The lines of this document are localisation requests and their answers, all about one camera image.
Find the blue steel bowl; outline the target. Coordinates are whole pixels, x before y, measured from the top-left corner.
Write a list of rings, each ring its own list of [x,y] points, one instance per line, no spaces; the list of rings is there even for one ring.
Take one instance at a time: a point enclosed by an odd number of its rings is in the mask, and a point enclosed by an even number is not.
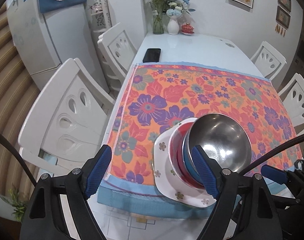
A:
[[[191,150],[196,145],[200,145],[222,168],[233,172],[239,172],[251,163],[252,146],[247,133],[238,122],[224,114],[210,113],[198,118],[185,136],[185,166],[190,175],[201,183],[191,157]]]

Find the white octagonal floral plate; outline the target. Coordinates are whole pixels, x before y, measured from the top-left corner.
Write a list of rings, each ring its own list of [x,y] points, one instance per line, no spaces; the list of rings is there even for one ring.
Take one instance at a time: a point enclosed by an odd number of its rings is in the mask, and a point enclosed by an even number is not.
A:
[[[158,191],[165,197],[194,208],[205,208],[216,200],[183,171],[183,140],[196,118],[187,118],[160,134],[153,146],[153,174]]]

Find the red steel bowl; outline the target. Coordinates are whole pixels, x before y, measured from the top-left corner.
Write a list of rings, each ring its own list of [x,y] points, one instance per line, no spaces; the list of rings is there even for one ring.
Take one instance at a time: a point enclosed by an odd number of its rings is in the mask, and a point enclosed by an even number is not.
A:
[[[204,186],[202,185],[202,183],[198,182],[190,175],[184,162],[184,153],[183,153],[184,140],[191,126],[192,126],[192,122],[180,124],[180,126],[177,128],[175,132],[175,135],[172,136],[172,140],[171,140],[172,146],[173,147],[176,146],[176,150],[173,150],[173,152],[175,151],[175,153],[173,153],[171,158],[172,165],[174,168],[178,170],[177,171],[177,173],[179,173],[178,176],[184,183],[186,183],[188,186],[191,186],[193,188],[204,190]]]

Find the pink steel bowl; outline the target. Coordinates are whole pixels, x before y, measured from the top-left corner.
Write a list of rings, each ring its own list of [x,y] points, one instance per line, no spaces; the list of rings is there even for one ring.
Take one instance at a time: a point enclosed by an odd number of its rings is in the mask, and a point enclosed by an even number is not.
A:
[[[177,124],[173,127],[173,131],[169,138],[169,160],[173,171],[178,176],[179,180],[185,183],[185,185],[192,186],[189,179],[185,177],[179,168],[178,155],[182,154],[182,143],[185,133],[188,130],[189,123]]]

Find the green potted plant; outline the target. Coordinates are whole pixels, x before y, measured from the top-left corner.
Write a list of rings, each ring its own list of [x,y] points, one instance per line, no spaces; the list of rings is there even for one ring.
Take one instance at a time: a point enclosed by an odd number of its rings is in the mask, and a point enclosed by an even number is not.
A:
[[[12,214],[14,215],[15,220],[22,223],[28,200],[26,198],[21,198],[19,190],[15,187],[10,189],[8,193],[9,197],[1,196],[1,199],[14,209]]]

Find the white chair near right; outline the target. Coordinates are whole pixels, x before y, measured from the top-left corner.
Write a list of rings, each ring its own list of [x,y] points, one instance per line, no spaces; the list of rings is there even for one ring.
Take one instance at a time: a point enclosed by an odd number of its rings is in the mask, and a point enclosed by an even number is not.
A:
[[[304,124],[304,78],[295,73],[291,80],[278,93],[283,100],[292,125],[294,127]]]

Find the white chair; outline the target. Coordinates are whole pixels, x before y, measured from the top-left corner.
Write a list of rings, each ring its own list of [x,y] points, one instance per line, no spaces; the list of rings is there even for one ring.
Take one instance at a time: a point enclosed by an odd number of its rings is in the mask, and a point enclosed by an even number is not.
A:
[[[304,124],[304,78],[295,73],[291,80],[278,93],[283,100],[292,125],[294,127]]]
[[[116,98],[136,56],[137,50],[121,23],[117,23],[100,34],[97,45],[99,61],[110,89],[110,94]]]
[[[260,73],[269,80],[273,80],[286,64],[285,57],[266,41],[262,41],[258,50],[251,57]]]
[[[21,157],[57,176],[98,152],[115,100],[80,59],[68,59],[33,103],[18,137]]]

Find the white chair near left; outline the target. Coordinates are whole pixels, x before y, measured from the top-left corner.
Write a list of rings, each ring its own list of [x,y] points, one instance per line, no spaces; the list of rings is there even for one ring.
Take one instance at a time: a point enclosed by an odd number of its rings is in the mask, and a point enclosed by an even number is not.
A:
[[[18,137],[21,157],[57,176],[98,152],[115,100],[80,59],[68,59],[33,103]]]

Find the white chair far right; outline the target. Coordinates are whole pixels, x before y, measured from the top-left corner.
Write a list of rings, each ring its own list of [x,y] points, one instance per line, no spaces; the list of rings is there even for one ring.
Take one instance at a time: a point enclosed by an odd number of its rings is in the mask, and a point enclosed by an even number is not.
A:
[[[286,64],[285,57],[266,41],[262,41],[258,50],[251,57],[260,73],[269,80],[273,80]]]

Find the floral orange table cloth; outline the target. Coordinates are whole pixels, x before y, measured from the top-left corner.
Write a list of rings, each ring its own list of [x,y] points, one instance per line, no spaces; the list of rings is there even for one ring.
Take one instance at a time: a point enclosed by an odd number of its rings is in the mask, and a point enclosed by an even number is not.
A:
[[[251,161],[296,136],[289,110],[267,79],[187,62],[142,63],[131,71],[112,111],[105,139],[112,164],[95,202],[151,217],[207,218],[215,201],[204,190],[180,183],[177,189],[166,186],[165,196],[156,184],[178,180],[165,166],[168,145],[158,137],[185,119],[211,113],[243,127]]]

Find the black smartphone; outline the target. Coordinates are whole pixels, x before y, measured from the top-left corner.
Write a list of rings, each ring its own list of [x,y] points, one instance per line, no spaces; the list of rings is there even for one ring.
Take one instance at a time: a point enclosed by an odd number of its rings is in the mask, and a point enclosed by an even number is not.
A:
[[[161,54],[160,48],[148,48],[143,57],[143,63],[159,62]]]

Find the small framed picture upper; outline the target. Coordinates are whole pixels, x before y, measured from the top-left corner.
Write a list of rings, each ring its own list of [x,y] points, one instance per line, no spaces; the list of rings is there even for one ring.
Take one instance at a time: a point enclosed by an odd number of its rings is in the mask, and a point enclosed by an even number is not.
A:
[[[287,12],[291,12],[291,0],[278,0],[278,3]]]

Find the white refrigerator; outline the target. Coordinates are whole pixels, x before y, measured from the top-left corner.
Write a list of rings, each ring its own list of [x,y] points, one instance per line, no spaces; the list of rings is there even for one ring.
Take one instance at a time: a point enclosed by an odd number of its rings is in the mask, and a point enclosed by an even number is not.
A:
[[[109,91],[92,41],[85,3],[42,14],[38,0],[6,0],[14,46],[39,89],[66,60],[78,58],[96,82]]]

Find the white ribbed vase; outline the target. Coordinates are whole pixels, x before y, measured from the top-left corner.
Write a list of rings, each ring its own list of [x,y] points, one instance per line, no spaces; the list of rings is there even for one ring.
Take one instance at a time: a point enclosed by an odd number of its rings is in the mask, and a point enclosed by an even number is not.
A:
[[[177,22],[177,16],[170,16],[168,26],[167,26],[168,34],[177,35],[179,32],[179,25]]]

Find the white chair far left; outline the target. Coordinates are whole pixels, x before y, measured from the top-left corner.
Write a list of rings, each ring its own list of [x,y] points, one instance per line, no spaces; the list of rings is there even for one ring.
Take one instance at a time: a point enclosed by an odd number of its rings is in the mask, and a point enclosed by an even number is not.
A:
[[[116,98],[136,56],[137,50],[121,23],[117,23],[100,34],[97,45],[99,61],[110,89],[110,94]]]

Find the white carved shelf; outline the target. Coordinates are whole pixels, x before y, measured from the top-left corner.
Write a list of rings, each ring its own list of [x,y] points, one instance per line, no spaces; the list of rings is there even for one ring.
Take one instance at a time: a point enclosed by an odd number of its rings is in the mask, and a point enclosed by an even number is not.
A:
[[[91,29],[94,33],[102,34],[112,27],[108,0],[95,0],[91,5]]]

